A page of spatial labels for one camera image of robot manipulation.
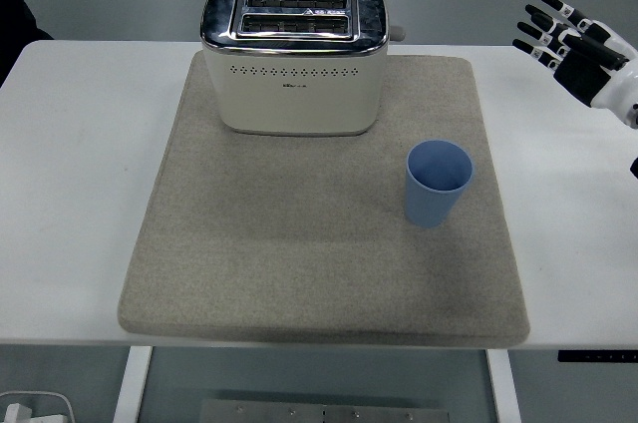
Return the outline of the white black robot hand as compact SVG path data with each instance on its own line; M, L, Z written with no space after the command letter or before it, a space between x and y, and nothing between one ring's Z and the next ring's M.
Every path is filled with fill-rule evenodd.
M540 0L555 14L528 4L529 22L519 31L534 39L512 45L547 68L581 104L606 109L631 129L637 127L637 48L601 21L562 0Z

